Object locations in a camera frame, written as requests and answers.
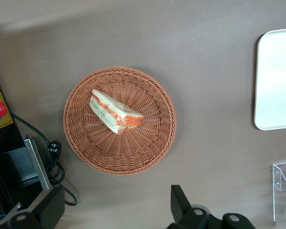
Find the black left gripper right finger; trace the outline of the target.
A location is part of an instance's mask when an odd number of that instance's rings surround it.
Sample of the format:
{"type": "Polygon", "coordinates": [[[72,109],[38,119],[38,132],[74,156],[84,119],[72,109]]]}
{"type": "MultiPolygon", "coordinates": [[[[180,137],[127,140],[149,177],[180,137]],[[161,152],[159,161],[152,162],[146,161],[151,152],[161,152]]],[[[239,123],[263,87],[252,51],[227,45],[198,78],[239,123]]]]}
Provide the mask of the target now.
{"type": "Polygon", "coordinates": [[[180,185],[171,185],[171,213],[174,222],[169,229],[254,229],[251,221],[237,213],[226,213],[221,219],[214,217],[208,208],[192,205],[180,185]]]}

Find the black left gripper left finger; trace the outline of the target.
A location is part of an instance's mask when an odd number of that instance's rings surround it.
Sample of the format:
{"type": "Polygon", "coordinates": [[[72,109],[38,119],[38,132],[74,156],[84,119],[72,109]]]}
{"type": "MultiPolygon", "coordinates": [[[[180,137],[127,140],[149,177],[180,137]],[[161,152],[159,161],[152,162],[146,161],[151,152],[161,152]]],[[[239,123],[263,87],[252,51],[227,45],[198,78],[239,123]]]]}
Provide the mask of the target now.
{"type": "Polygon", "coordinates": [[[4,218],[5,229],[53,229],[65,211],[64,189],[42,191],[27,208],[12,210],[4,218]]]}

